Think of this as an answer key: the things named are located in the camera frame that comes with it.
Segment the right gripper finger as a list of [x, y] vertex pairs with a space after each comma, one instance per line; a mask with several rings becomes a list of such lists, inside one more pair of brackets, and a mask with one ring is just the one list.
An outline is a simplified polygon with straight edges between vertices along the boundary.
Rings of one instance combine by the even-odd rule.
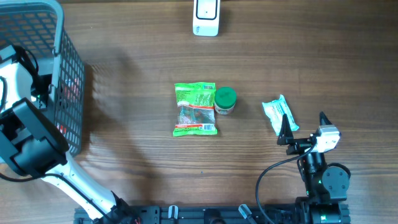
[[327, 118], [326, 114], [323, 111], [320, 112], [319, 118], [320, 118], [320, 126], [332, 125], [332, 122]]
[[282, 116], [282, 124], [279, 132], [279, 137], [277, 139], [277, 145], [292, 145], [294, 143], [294, 135], [290, 128], [290, 123], [287, 114]]

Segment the teal white tissue packet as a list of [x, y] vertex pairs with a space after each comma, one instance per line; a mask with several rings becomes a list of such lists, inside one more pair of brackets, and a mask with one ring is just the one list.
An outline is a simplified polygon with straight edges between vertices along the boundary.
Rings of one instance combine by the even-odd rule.
[[290, 128], [292, 131], [297, 131], [299, 126], [296, 124], [293, 114], [285, 100], [284, 95], [280, 95], [279, 99], [268, 103], [262, 103], [265, 115], [270, 119], [271, 126], [278, 136], [282, 127], [283, 115], [287, 115]]

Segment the green lid jar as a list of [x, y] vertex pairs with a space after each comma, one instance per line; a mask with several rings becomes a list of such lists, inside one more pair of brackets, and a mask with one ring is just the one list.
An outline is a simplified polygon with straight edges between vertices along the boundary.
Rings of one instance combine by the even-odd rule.
[[218, 114], [227, 115], [234, 110], [236, 104], [237, 94], [234, 89], [224, 86], [215, 92], [215, 111]]

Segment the green snack packet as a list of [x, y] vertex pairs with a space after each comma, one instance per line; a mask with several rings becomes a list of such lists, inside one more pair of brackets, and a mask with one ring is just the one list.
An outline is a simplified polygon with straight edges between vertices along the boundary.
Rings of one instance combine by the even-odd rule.
[[215, 92], [215, 83], [175, 84], [178, 115], [173, 137], [218, 134], [215, 126]]

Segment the small red snack packet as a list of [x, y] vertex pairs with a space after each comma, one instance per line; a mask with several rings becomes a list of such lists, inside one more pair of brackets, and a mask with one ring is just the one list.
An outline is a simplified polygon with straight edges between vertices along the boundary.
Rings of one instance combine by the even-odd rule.
[[63, 96], [71, 101], [81, 100], [80, 79], [68, 79], [61, 85]]

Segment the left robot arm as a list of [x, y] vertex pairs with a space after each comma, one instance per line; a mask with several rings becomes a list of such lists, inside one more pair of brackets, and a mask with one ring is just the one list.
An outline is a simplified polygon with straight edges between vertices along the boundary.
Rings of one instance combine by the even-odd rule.
[[39, 75], [33, 53], [18, 45], [1, 49], [1, 159], [18, 178], [41, 179], [66, 193], [93, 223], [139, 223], [139, 215], [93, 180], [74, 160], [59, 129], [31, 101], [48, 96], [50, 77]]

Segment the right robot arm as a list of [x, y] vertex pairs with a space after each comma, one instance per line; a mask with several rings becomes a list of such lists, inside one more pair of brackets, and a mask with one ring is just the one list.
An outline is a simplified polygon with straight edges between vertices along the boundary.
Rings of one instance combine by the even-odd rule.
[[306, 197], [295, 200], [295, 223], [351, 222], [347, 199], [350, 170], [339, 163], [327, 163], [326, 152], [336, 148], [341, 133], [326, 115], [319, 114], [320, 125], [308, 138], [294, 138], [288, 116], [282, 116], [277, 140], [278, 145], [287, 145], [286, 154], [298, 155], [297, 166], [307, 191]]

